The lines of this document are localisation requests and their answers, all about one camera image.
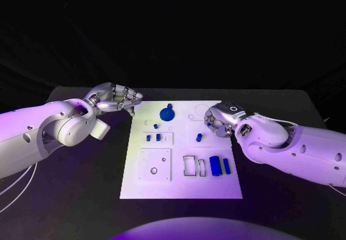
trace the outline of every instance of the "robotic hand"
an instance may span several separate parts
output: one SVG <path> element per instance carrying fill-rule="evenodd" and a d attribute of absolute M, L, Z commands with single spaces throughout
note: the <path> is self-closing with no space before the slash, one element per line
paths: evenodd
<path fill-rule="evenodd" d="M 75 146 L 88 135 L 103 139 L 110 126 L 97 118 L 134 105 L 143 95 L 110 82 L 95 86 L 82 99 L 54 101 L 0 114 L 0 179 L 48 158 L 62 146 Z"/>
<path fill-rule="evenodd" d="M 323 185 L 346 187 L 346 135 L 332 130 L 248 114 L 231 102 L 205 113 L 205 124 L 221 138 L 235 135 L 247 158 Z"/>

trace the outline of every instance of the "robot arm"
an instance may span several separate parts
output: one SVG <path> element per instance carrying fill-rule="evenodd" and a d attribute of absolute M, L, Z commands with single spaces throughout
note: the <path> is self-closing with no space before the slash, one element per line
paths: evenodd
<path fill-rule="evenodd" d="M 293 122 L 250 115 L 231 102 L 205 113 L 215 135 L 235 135 L 247 158 L 323 185 L 346 187 L 346 135 Z"/>
<path fill-rule="evenodd" d="M 0 114 L 0 179 L 48 158 L 62 146 L 75 146 L 94 136 L 103 139 L 110 126 L 97 118 L 134 105 L 143 95 L 130 88 L 103 83 L 82 99 L 54 101 Z"/>

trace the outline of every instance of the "gray table surface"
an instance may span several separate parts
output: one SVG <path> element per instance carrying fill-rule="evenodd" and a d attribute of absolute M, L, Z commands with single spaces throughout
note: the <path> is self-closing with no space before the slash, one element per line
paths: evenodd
<path fill-rule="evenodd" d="M 300 90 L 137 90 L 147 101 L 234 101 L 248 112 L 326 128 L 309 95 Z M 48 102 L 82 98 L 88 91 L 87 87 L 58 87 Z M 253 163 L 235 139 L 244 199 L 120 199 L 131 117 L 120 111 L 100 119 L 111 126 L 103 141 L 88 136 L 39 162 L 25 194 L 0 214 L 0 239 L 110 239 L 143 224 L 176 217 L 235 219 L 303 239 L 346 239 L 346 198 L 328 186 Z M 19 176 L 3 179 L 0 191 Z M 0 208 L 18 196 L 28 178 L 2 195 Z"/>

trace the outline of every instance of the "white board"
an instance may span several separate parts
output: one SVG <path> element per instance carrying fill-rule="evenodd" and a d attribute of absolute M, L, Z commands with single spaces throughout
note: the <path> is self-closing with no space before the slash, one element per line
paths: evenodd
<path fill-rule="evenodd" d="M 231 139 L 217 137 L 204 123 L 208 108 L 219 102 L 143 101 L 134 106 L 136 116 L 131 121 L 121 199 L 242 199 Z M 173 106 L 175 118 L 172 121 L 163 121 L 160 111 L 169 103 Z M 160 141 L 156 140 L 156 134 L 162 135 Z M 147 151 L 146 158 L 153 164 L 144 164 L 143 150 Z M 168 164 L 160 166 L 163 171 L 157 168 L 157 173 L 150 173 L 155 163 L 159 164 L 168 150 L 170 151 L 169 179 Z M 196 176 L 185 176 L 185 156 L 195 156 Z M 219 156 L 224 173 L 221 176 L 212 176 L 209 161 L 212 156 Z M 228 159 L 231 174 L 225 172 L 222 159 Z M 205 176 L 199 175 L 199 160 L 205 163 Z"/>

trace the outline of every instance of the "cable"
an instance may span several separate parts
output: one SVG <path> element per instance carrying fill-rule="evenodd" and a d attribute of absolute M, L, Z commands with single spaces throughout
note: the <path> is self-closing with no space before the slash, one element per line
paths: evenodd
<path fill-rule="evenodd" d="M 15 181 L 15 183 L 0 192 L 0 196 L 6 193 L 6 191 L 15 186 L 15 184 L 19 182 L 19 180 L 23 178 L 23 176 L 28 174 L 29 170 L 31 170 L 32 166 L 26 169 L 25 173 L 22 174 L 22 176 L 19 177 L 19 179 Z"/>
<path fill-rule="evenodd" d="M 345 197 L 346 197 L 346 194 L 342 193 L 332 185 L 329 185 Z"/>
<path fill-rule="evenodd" d="M 291 124 L 293 126 L 299 126 L 297 123 L 294 123 L 294 122 L 291 122 L 291 121 L 279 120 L 279 119 L 270 118 L 270 117 L 267 117 L 267 116 L 263 116 L 261 114 L 258 114 L 258 112 L 255 112 L 254 114 L 258 115 L 260 117 L 268 119 L 268 120 L 276 121 L 276 122 L 283 122 L 283 123 Z"/>
<path fill-rule="evenodd" d="M 28 189 L 28 186 L 33 180 L 33 177 L 35 177 L 35 172 L 36 172 L 36 167 L 38 167 L 38 163 L 35 164 L 35 168 L 33 168 L 33 172 L 32 172 L 32 176 L 31 176 L 31 179 L 29 179 L 29 182 L 23 188 L 23 191 L 20 192 L 20 194 L 18 195 L 18 197 L 15 198 L 15 200 L 10 202 L 10 204 L 2 209 L 0 213 L 7 209 L 7 207 L 15 203 L 15 201 L 19 199 L 20 195 L 23 194 L 25 190 Z"/>

